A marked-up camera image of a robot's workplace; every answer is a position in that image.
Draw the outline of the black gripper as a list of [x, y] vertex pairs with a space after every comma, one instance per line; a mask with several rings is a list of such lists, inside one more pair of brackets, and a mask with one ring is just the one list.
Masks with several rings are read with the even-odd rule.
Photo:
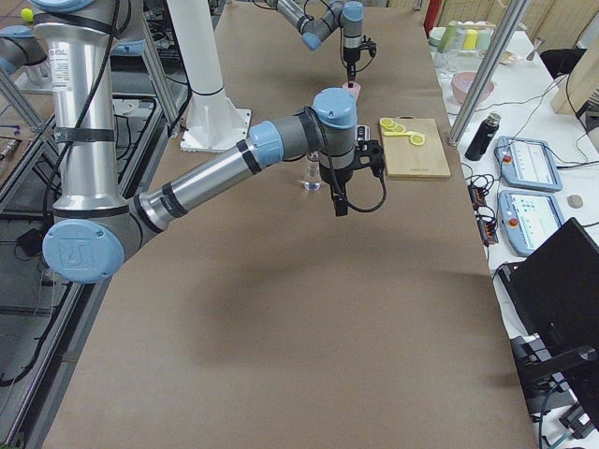
[[341, 55], [347, 72], [347, 86], [349, 88], [354, 87], [357, 63], [363, 51], [368, 52], [373, 59], [377, 52], [377, 44], [365, 35], [343, 34]]
[[347, 155], [351, 156], [348, 165], [331, 169], [328, 156], [323, 152], [320, 153], [319, 170], [322, 180], [333, 187], [333, 179], [336, 179], [339, 186], [334, 188], [333, 193], [336, 216], [347, 215], [347, 199], [344, 187], [352, 179], [355, 171], [369, 168], [376, 178], [382, 179], [384, 177], [384, 152], [377, 140], [358, 141], [355, 143], [354, 150]]

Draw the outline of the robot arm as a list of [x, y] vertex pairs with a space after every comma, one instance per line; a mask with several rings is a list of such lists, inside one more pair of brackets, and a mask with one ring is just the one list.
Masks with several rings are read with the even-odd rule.
[[257, 7], [274, 10], [291, 23], [310, 50], [319, 49], [337, 30], [341, 32], [340, 58], [345, 69], [345, 90], [357, 95], [357, 74], [366, 69], [377, 53], [377, 44], [363, 32], [364, 5], [359, 1], [322, 1], [324, 15], [310, 15], [305, 1], [300, 7], [296, 1], [253, 1]]
[[63, 278], [96, 283], [169, 224], [267, 167], [312, 154], [337, 215], [352, 208], [345, 186], [369, 168], [382, 177], [380, 145], [357, 140], [355, 97], [319, 93], [294, 115], [251, 124], [226, 96], [212, 18], [204, 1], [171, 1], [168, 12], [191, 91], [186, 137], [213, 158], [154, 192], [118, 188], [110, 53], [144, 25], [139, 1], [36, 1], [34, 32], [48, 46], [62, 193], [42, 252]]

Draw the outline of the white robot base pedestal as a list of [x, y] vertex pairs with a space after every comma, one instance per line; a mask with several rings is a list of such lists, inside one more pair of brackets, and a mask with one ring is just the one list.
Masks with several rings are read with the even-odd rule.
[[247, 137], [251, 111], [226, 95], [207, 1], [168, 1], [192, 98], [181, 147], [187, 152], [223, 152]]

